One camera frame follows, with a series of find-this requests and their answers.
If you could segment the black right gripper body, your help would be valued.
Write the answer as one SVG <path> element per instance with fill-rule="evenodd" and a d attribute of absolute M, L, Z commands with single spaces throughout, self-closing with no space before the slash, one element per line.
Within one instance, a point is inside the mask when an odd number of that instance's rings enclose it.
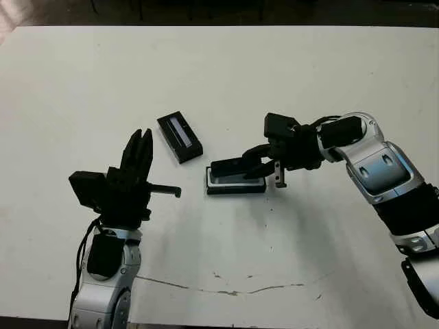
<path fill-rule="evenodd" d="M 276 188 L 285 188 L 285 170 L 318 169 L 324 160 L 315 126 L 295 125 L 287 136 L 270 137 L 269 157 L 274 161 Z"/>

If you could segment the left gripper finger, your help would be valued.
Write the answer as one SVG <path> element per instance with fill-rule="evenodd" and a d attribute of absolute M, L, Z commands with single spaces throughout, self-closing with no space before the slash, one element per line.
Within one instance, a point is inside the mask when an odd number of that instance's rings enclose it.
<path fill-rule="evenodd" d="M 121 158 L 120 169 L 124 171 L 139 171 L 139 150 L 142 141 L 142 130 L 137 129 L 130 137 Z"/>
<path fill-rule="evenodd" d="M 147 128 L 144 133 L 142 130 L 135 132 L 132 156 L 138 177 L 147 180 L 153 159 L 153 137 L 150 128 Z"/>

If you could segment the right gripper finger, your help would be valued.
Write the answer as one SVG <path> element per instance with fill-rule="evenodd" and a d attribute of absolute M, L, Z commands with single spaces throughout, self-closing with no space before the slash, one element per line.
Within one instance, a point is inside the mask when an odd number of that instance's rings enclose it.
<path fill-rule="evenodd" d="M 272 146 L 269 143 L 257 145 L 245 151 L 241 157 L 251 162 L 261 162 L 264 158 L 273 160 Z"/>
<path fill-rule="evenodd" d="M 271 160 L 267 163 L 259 163 L 256 166 L 250 168 L 244 174 L 244 179 L 259 179 L 272 175 L 275 172 L 275 160 Z"/>

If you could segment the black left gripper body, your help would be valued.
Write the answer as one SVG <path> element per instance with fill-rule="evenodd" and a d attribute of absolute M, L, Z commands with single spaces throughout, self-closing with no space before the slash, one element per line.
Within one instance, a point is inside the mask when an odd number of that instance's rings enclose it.
<path fill-rule="evenodd" d="M 150 219 L 147 208 L 152 193 L 170 194 L 179 198 L 182 189 L 177 186 L 152 184 L 135 171 L 111 167 L 106 175 L 104 196 L 99 205 L 103 226 L 138 228 Z"/>

